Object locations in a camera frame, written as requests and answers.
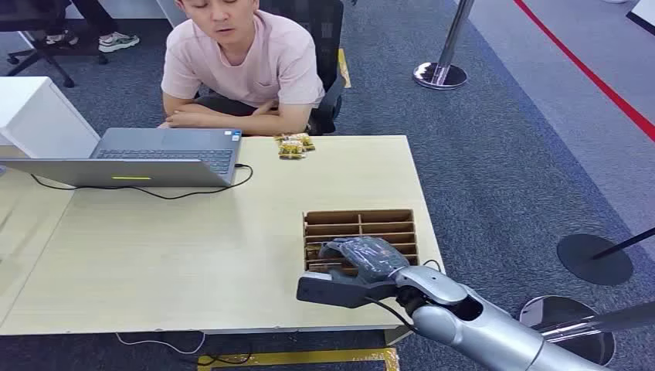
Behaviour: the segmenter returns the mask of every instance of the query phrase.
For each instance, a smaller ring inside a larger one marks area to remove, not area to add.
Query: laptop
[[[90,158],[11,158],[0,164],[70,186],[227,187],[241,130],[110,128]]]

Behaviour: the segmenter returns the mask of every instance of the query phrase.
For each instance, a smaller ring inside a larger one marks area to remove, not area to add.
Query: power cord
[[[390,311],[391,314],[393,314],[397,319],[399,319],[399,320],[403,323],[403,325],[407,326],[407,328],[409,328],[410,330],[412,330],[412,331],[413,331],[414,333],[416,333],[417,335],[421,335],[421,332],[419,332],[419,330],[418,330],[416,327],[414,327],[414,325],[412,325],[411,323],[407,322],[407,320],[405,319],[405,317],[401,316],[400,313],[398,313],[397,311],[395,311],[394,308],[389,307],[387,304],[381,302],[380,300],[376,300],[376,299],[374,299],[374,298],[370,298],[370,297],[368,297],[368,296],[364,296],[364,299],[366,299],[366,300],[370,301],[371,303],[374,303],[374,304],[376,304],[376,305],[378,305],[378,306],[380,306],[380,307],[386,309],[387,311]]]
[[[225,363],[225,364],[228,364],[228,365],[242,365],[242,364],[248,363],[248,361],[250,361],[250,359],[253,357],[253,344],[249,343],[248,354],[245,355],[244,358],[239,360],[239,361],[232,361],[232,360],[228,360],[228,359],[223,359],[219,355],[205,354],[205,356],[209,357],[211,359],[211,361],[197,362],[197,361],[194,361],[194,360],[191,360],[191,359],[184,359],[184,358],[180,358],[179,360],[184,362],[184,363],[188,363],[190,365],[196,365],[196,366],[202,366],[202,367],[211,366],[216,362]]]
[[[105,189],[105,190],[108,190],[108,191],[114,191],[116,189],[136,189],[137,191],[147,193],[148,195],[155,196],[155,197],[157,197],[159,199],[183,199],[185,197],[189,197],[189,196],[193,196],[193,195],[211,195],[213,193],[220,193],[220,192],[226,191],[228,189],[238,187],[238,186],[242,185],[243,183],[248,182],[250,180],[250,178],[252,178],[253,175],[255,174],[255,171],[253,170],[253,168],[250,165],[236,164],[236,165],[234,165],[234,167],[235,168],[248,168],[250,170],[250,174],[248,175],[247,178],[245,178],[241,182],[238,182],[236,184],[233,184],[233,185],[221,188],[221,189],[217,189],[217,190],[214,190],[214,191],[197,191],[197,192],[186,193],[184,195],[173,196],[173,197],[158,195],[157,193],[150,192],[150,191],[147,191],[146,189],[142,189],[142,188],[139,188],[139,187],[134,187],[132,185],[125,185],[125,186],[121,186],[121,187],[93,187],[93,186],[88,186],[88,185],[82,185],[82,186],[79,186],[79,187],[69,187],[69,188],[56,187],[54,185],[47,185],[44,182],[41,182],[41,180],[39,180],[39,178],[34,176],[34,174],[30,174],[30,175],[32,176],[32,179],[34,179],[41,186],[44,186],[44,187],[50,188],[50,189],[58,189],[60,191],[75,191],[77,189]]]
[[[200,340],[200,344],[198,344],[198,346],[195,347],[195,349],[193,349],[192,351],[185,352],[183,350],[175,348],[174,345],[168,344],[167,342],[160,342],[158,340],[141,340],[140,342],[126,342],[120,337],[118,332],[115,332],[115,334],[116,334],[116,337],[118,338],[118,341],[121,342],[122,344],[125,344],[125,345],[138,345],[138,344],[149,344],[149,343],[161,344],[161,345],[166,345],[168,348],[173,349],[173,350],[175,350],[176,352],[178,352],[180,354],[186,354],[186,355],[195,354],[197,351],[199,351],[200,348],[202,348],[202,346],[205,344],[205,339],[207,337],[207,335],[203,332],[202,333],[202,339]]]
[[[434,260],[434,259],[426,260],[426,262],[423,263],[423,265],[428,265],[428,263],[434,263],[434,264],[436,264],[436,269],[437,269],[440,273],[443,273],[443,272],[441,271],[441,264],[439,264],[438,261],[436,261],[436,260]]]
[[[179,348],[177,348],[176,346],[174,346],[174,345],[172,345],[172,344],[170,344],[168,342],[161,342],[159,340],[141,340],[141,341],[138,341],[138,342],[126,342],[126,341],[123,340],[123,338],[120,337],[120,334],[118,332],[115,332],[114,334],[116,335],[116,338],[118,339],[118,341],[121,344],[124,344],[124,345],[160,344],[160,345],[165,345],[168,348],[175,350],[177,353],[183,354],[185,356],[190,356],[190,355],[196,354],[202,348],[202,346],[205,344],[205,340],[207,339],[207,335],[203,332],[202,333],[202,339],[200,339],[200,343],[198,344],[198,346],[196,346],[195,349],[193,349],[193,350],[185,352],[185,351],[180,350]],[[208,356],[211,359],[211,361],[209,361],[209,362],[196,362],[196,361],[192,361],[190,359],[183,359],[183,358],[180,358],[179,360],[182,361],[182,362],[185,362],[185,363],[196,365],[196,366],[211,366],[215,362],[227,363],[229,365],[242,365],[242,364],[250,361],[250,359],[253,357],[253,344],[252,343],[249,344],[249,351],[248,351],[248,354],[247,354],[246,358],[241,359],[239,361],[231,361],[231,360],[228,360],[228,359],[222,359],[220,356],[211,355],[211,354],[207,354],[206,356]]]

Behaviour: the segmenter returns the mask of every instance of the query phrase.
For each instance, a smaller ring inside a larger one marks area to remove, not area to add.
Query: yellow floor tape
[[[230,354],[221,356],[221,359],[240,362],[247,354]],[[208,363],[212,359],[208,356],[198,358],[198,363]],[[198,366],[198,371],[211,371],[219,367],[239,366],[273,366],[273,365],[296,365],[305,363],[328,363],[328,362],[361,362],[361,361],[384,361],[385,371],[400,371],[398,354],[395,348],[380,349],[349,349],[349,350],[319,350],[312,352],[281,352],[281,353],[257,353],[252,354],[246,363],[230,365],[227,363],[214,362],[210,366]]]
[[[352,87],[350,84],[350,74],[348,73],[348,65],[346,64],[346,53],[344,52],[343,49],[339,49],[339,70],[341,71],[341,75],[344,77],[344,80],[346,80],[346,84],[344,87]]]

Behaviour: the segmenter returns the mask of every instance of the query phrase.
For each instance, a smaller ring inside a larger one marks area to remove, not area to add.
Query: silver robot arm
[[[306,272],[298,281],[298,300],[357,308],[395,297],[412,318],[415,332],[492,371],[608,370],[546,342],[539,332],[445,274],[410,266],[382,239],[336,239],[321,248],[319,257],[345,257],[357,267],[358,276],[339,269],[330,274]]]
[[[490,370],[609,370],[546,342],[539,332],[431,267],[404,267],[390,277],[420,335]]]

